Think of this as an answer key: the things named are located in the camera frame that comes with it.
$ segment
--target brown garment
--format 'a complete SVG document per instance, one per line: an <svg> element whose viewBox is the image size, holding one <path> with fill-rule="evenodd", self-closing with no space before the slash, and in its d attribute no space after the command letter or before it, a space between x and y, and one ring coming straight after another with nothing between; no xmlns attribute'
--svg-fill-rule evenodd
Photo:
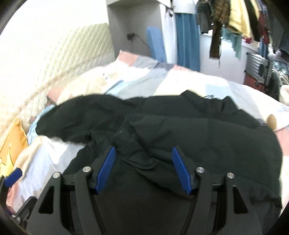
<svg viewBox="0 0 289 235"><path fill-rule="evenodd" d="M214 27L210 49L210 58L220 58L220 45L223 25L228 25L230 16L230 1L218 0L215 1L214 10L212 13Z"/></svg>
<svg viewBox="0 0 289 235"><path fill-rule="evenodd" d="M269 27L268 27L268 23L266 20L266 16L260 12L260 18L259 18L259 23L260 23L260 31L261 31L261 36L263 36L263 42L264 44L269 44Z"/></svg>

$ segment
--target cable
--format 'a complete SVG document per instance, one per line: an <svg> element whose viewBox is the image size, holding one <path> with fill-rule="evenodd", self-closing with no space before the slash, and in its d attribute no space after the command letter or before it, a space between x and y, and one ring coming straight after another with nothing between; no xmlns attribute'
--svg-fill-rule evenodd
<svg viewBox="0 0 289 235"><path fill-rule="evenodd" d="M149 48L149 45L138 34L134 33L134 36L137 37L147 48Z"/></svg>

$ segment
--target red garment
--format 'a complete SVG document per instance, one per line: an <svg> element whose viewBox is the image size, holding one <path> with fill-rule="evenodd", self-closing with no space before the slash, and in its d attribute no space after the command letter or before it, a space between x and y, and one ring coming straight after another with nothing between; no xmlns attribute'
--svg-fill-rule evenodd
<svg viewBox="0 0 289 235"><path fill-rule="evenodd" d="M266 18L262 12L260 12L259 24L260 24L261 36L264 37L263 38L264 44L269 44L268 26L267 26Z"/></svg>
<svg viewBox="0 0 289 235"><path fill-rule="evenodd" d="M246 38L245 40L246 40L246 43L250 44L252 41L252 38Z"/></svg>

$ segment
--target white shelf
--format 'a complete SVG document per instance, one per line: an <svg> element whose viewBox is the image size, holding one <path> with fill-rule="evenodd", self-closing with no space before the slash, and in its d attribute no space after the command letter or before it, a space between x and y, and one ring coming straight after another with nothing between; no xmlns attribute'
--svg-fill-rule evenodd
<svg viewBox="0 0 289 235"><path fill-rule="evenodd" d="M160 2L168 7L171 6L171 0L106 0L106 5L115 5L115 6L136 6L140 4L152 3L152 2Z"/></svg>

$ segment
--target white wall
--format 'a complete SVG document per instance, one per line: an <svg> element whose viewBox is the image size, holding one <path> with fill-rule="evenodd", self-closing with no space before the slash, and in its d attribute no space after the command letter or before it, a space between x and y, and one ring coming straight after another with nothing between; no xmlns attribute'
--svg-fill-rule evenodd
<svg viewBox="0 0 289 235"><path fill-rule="evenodd" d="M162 33L164 39L164 48L166 51L166 60L170 64L177 63L177 29L175 15L170 17L166 13L166 7L160 4L160 14L162 21Z"/></svg>
<svg viewBox="0 0 289 235"><path fill-rule="evenodd" d="M157 1L168 7L171 6L171 0L106 0L106 4L110 5L110 4L118 2L119 5L125 4L126 6L129 6L129 5L144 4L148 2L157 2Z"/></svg>
<svg viewBox="0 0 289 235"><path fill-rule="evenodd" d="M110 5L108 6L110 31L116 56L119 50L150 56L149 48L139 38L127 40L128 33L137 33L146 43L146 31L149 26L162 29L159 2L141 5Z"/></svg>
<svg viewBox="0 0 289 235"><path fill-rule="evenodd" d="M37 78L47 51L63 35L104 22L105 0L27 0L0 35L0 76L16 81Z"/></svg>
<svg viewBox="0 0 289 235"><path fill-rule="evenodd" d="M256 51L242 46L241 60L235 57L232 49L232 42L222 40L221 66L219 61L209 59L212 38L208 35L200 35L200 62L201 73L225 78L227 80L243 84L245 77L245 67L247 63L246 52L257 53Z"/></svg>
<svg viewBox="0 0 289 235"><path fill-rule="evenodd" d="M119 51L132 51L132 43L127 40L131 32L129 24L129 9L125 6L108 6L109 28L112 36L115 57Z"/></svg>
<svg viewBox="0 0 289 235"><path fill-rule="evenodd" d="M195 0L173 0L173 5L175 6L174 12L176 13L196 13Z"/></svg>
<svg viewBox="0 0 289 235"><path fill-rule="evenodd" d="M129 29L147 42L146 31L149 26L162 29L159 2L137 5L129 8ZM132 40L132 51L135 54L150 56L151 52L138 38Z"/></svg>

